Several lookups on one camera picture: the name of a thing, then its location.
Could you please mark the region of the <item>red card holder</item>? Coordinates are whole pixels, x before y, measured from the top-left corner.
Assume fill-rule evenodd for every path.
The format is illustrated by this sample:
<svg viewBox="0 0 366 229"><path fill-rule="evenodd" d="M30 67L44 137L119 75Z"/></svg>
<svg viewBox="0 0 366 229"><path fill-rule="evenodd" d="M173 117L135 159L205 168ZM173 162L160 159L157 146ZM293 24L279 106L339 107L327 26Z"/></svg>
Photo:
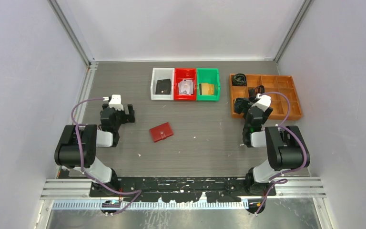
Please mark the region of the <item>red card holder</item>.
<svg viewBox="0 0 366 229"><path fill-rule="evenodd" d="M173 136L173 130L169 122L163 123L156 127L149 129L152 140L156 143Z"/></svg>

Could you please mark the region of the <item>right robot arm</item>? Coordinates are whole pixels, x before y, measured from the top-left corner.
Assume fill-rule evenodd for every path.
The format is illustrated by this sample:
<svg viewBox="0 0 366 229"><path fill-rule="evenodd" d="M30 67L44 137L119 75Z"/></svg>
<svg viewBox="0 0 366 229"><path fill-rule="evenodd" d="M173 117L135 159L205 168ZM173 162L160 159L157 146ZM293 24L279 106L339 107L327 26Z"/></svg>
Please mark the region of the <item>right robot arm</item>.
<svg viewBox="0 0 366 229"><path fill-rule="evenodd" d="M249 169L245 175L244 189L251 196L266 194L271 179L285 171L309 166L310 155L297 126L263 127L274 109L271 101L265 98L236 98L234 112L242 115L244 126L243 144L248 148L267 150L267 159L260 165Z"/></svg>

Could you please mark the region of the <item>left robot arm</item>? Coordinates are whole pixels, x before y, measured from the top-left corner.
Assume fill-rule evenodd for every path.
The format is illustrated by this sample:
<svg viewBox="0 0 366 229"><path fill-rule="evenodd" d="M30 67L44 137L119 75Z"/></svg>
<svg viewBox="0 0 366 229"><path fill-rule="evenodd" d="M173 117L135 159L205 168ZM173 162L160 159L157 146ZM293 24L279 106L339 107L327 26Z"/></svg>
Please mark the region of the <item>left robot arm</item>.
<svg viewBox="0 0 366 229"><path fill-rule="evenodd" d="M81 172L92 180L95 190L109 197L121 193L120 182L115 170L96 156L96 149L118 145L121 125L135 122L133 105L127 108L117 110L103 104L100 125L66 125L54 152L57 165Z"/></svg>

